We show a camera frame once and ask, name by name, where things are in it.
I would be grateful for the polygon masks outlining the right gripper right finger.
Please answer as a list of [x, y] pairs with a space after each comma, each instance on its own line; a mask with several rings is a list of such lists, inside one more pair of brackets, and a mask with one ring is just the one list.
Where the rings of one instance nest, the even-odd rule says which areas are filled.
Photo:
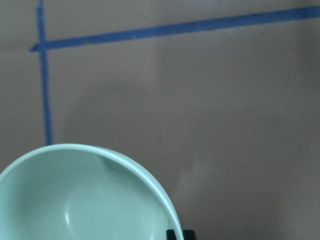
[[183, 230], [183, 238], [184, 238], [184, 240], [197, 240], [196, 233], [192, 229], [184, 229]]

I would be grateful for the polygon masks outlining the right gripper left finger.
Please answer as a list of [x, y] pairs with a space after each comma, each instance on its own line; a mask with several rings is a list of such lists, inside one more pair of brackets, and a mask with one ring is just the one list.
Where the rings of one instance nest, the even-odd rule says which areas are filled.
[[175, 231], [173, 229], [168, 229], [166, 231], [166, 240], [177, 240]]

